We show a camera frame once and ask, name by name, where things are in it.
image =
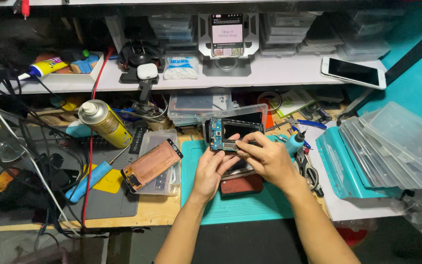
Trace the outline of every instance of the blue pliers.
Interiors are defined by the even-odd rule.
[[[290,123],[291,124],[291,128],[294,131],[297,131],[297,132],[299,132],[299,129],[297,129],[297,127],[296,127],[296,124],[298,124],[298,123],[299,124],[302,124],[302,125],[308,125],[308,126],[317,127],[317,128],[320,128],[320,129],[327,129],[327,126],[326,125],[324,125],[322,123],[319,123],[319,122],[314,122],[314,121],[301,120],[301,119],[294,120],[294,118],[292,118],[292,117],[285,118],[284,121]],[[304,141],[304,146],[306,148],[312,149],[312,147],[307,143],[307,141]]]

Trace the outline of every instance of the hand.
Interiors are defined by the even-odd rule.
[[[262,147],[250,145],[249,141],[256,141]],[[252,155],[245,158],[245,161],[252,165],[255,172],[287,195],[301,188],[308,189],[306,180],[294,167],[284,143],[272,142],[261,132],[250,133],[235,143]],[[243,154],[242,150],[237,151],[237,154]]]
[[[239,138],[239,134],[229,137],[230,140]],[[241,159],[234,157],[235,155],[235,152],[226,154],[223,150],[214,152],[208,147],[198,160],[190,198],[203,203],[203,205],[210,201],[218,190],[221,176]]]

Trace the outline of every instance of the screen separator machine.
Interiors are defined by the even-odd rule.
[[[327,171],[331,187],[340,199],[394,197],[402,193],[398,187],[376,187],[366,176],[370,165],[361,164],[355,156],[343,127],[331,127],[316,145]]]
[[[203,74],[246,77],[252,73],[249,55],[259,49],[258,14],[198,15],[198,49],[204,55]]]

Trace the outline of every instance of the silicone work mat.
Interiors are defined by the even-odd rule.
[[[190,196],[195,179],[198,159],[206,150],[204,141],[185,141],[182,144],[181,206]],[[285,195],[269,182],[263,183],[259,194],[222,199],[220,190],[208,202],[204,210],[202,225],[234,222],[293,218],[291,206]]]

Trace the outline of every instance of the metal phone stand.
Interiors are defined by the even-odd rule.
[[[210,15],[198,15],[198,49],[204,55],[203,74],[209,77],[246,77],[252,73],[249,55],[259,48],[257,13],[243,14],[244,49],[241,56],[216,57],[211,51]]]

